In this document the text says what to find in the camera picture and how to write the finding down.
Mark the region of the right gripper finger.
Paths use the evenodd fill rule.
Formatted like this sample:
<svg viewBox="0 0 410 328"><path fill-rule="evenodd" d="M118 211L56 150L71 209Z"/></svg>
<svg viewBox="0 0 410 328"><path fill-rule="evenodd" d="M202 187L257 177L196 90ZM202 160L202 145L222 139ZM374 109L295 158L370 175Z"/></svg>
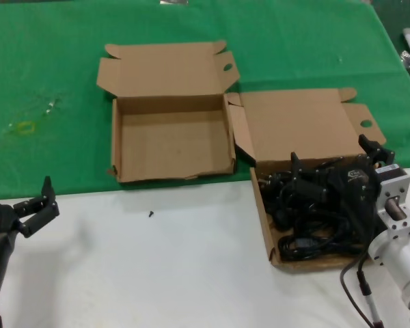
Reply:
<svg viewBox="0 0 410 328"><path fill-rule="evenodd" d="M291 187L293 190L315 202L326 203L328 198L327 180L331 161L314 168L306 168L295 152L290 153Z"/></svg>
<svg viewBox="0 0 410 328"><path fill-rule="evenodd" d="M366 153L367 162L371 166L379 165L391 165L394 163L394 152L384 148L379 142L369 140L364 134L359 135L359 146Z"/></svg>

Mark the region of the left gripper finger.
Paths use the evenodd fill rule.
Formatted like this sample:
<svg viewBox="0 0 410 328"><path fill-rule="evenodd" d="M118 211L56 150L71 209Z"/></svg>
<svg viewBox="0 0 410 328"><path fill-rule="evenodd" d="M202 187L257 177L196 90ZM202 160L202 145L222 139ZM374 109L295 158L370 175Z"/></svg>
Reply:
<svg viewBox="0 0 410 328"><path fill-rule="evenodd" d="M19 227L19 232L25 238L29 238L58 216L59 208L57 202L48 204L41 211L28 218L28 220L22 222Z"/></svg>
<svg viewBox="0 0 410 328"><path fill-rule="evenodd" d="M57 202L51 178L46 176L39 196L13 205L17 216L53 215L57 216Z"/></svg>

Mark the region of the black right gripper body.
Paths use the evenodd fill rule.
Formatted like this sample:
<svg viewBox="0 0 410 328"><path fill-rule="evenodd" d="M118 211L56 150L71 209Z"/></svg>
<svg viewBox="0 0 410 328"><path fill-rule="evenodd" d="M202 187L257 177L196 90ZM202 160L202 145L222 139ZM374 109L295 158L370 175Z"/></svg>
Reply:
<svg viewBox="0 0 410 328"><path fill-rule="evenodd" d="M358 241L369 245L375 231L376 164L370 157L344 159L327 169L327 186L348 219Z"/></svg>

